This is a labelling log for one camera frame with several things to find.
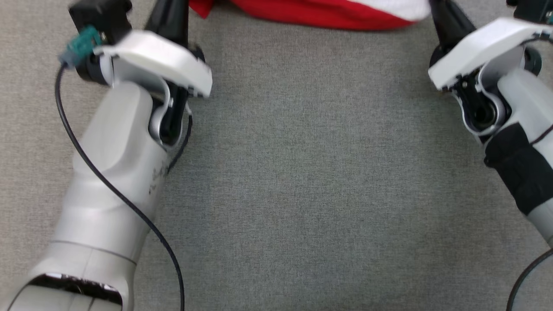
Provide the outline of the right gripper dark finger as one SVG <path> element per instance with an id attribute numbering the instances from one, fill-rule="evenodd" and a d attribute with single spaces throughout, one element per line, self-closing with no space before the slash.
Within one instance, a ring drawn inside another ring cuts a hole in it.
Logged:
<path id="1" fill-rule="evenodd" d="M 455 46 L 476 26 L 454 0 L 430 0 L 431 15 L 441 46 Z"/>

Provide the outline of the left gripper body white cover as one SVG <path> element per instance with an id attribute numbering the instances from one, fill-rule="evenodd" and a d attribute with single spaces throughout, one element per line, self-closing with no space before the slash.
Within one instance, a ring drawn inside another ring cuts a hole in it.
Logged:
<path id="1" fill-rule="evenodd" d="M 124 80 L 163 90 L 168 81 L 192 94 L 209 97 L 213 88 L 211 68 L 190 50 L 148 30 L 131 30 L 115 44 L 95 48 L 100 71 L 108 86 Z"/>

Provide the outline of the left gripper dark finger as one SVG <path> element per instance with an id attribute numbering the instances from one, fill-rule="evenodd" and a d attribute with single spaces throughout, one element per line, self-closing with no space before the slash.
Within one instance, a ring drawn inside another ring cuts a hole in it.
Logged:
<path id="1" fill-rule="evenodd" d="M 151 31 L 176 44 L 188 43 L 189 0 L 156 0 L 146 22 Z"/>

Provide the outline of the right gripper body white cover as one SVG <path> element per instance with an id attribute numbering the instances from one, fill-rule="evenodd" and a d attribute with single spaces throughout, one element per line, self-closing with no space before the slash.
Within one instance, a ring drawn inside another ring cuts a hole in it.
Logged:
<path id="1" fill-rule="evenodd" d="M 534 37 L 553 34 L 553 24 L 531 23 L 501 17 L 462 39 L 428 70 L 438 90 L 453 86 L 465 76 L 510 49 Z"/>

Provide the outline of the red Bulls shorts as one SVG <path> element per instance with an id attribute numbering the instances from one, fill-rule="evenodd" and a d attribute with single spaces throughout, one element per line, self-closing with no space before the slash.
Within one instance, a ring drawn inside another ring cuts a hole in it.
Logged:
<path id="1" fill-rule="evenodd" d="M 339 30 L 399 29 L 431 12 L 429 0 L 190 0 L 189 5 L 205 19 L 217 1 L 257 19 Z"/>

